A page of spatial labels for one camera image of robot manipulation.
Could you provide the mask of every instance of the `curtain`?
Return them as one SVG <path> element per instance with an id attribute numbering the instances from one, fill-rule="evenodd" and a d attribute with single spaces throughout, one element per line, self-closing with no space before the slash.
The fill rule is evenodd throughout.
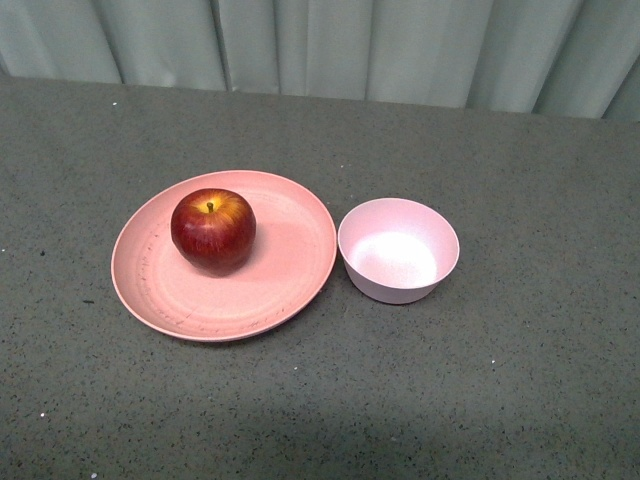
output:
<path id="1" fill-rule="evenodd" d="M 0 0 L 4 75 L 640 121 L 639 0 Z"/>

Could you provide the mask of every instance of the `apple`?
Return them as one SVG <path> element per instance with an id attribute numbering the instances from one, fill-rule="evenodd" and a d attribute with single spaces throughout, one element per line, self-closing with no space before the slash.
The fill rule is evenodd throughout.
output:
<path id="1" fill-rule="evenodd" d="M 249 202 L 231 190 L 204 188 L 184 197 L 171 215 L 171 240 L 184 258 L 213 273 L 247 260 L 256 238 Z"/>

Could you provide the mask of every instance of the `speckled countertop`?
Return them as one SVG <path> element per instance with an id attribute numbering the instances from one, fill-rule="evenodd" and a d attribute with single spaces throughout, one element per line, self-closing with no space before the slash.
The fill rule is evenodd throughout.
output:
<path id="1" fill-rule="evenodd" d="M 229 344 L 136 320 L 114 242 L 149 198 L 253 169 L 336 225 L 411 198 L 458 267 L 376 303 L 338 256 Z M 640 125 L 0 77 L 0 477 L 640 478 Z"/>

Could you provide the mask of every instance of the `plate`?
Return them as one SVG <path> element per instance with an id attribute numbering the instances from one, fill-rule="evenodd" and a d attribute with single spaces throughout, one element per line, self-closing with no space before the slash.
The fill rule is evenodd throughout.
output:
<path id="1" fill-rule="evenodd" d="M 211 187 L 245 197 L 257 221 L 249 260 L 225 277 L 202 274 L 171 240 L 178 202 Z M 331 215 L 305 187 L 271 173 L 221 171 L 178 183 L 140 207 L 118 236 L 111 275 L 122 303 L 149 327 L 221 342 L 263 333 L 302 310 L 329 277 L 336 252 Z"/>

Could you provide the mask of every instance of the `bowl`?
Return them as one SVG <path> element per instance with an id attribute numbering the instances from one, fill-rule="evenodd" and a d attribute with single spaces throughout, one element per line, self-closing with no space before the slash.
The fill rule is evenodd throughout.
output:
<path id="1" fill-rule="evenodd" d="M 349 278 L 362 293 L 396 305 L 429 294 L 460 255 L 449 222 L 404 198 L 379 198 L 351 210 L 338 228 L 338 248 Z"/>

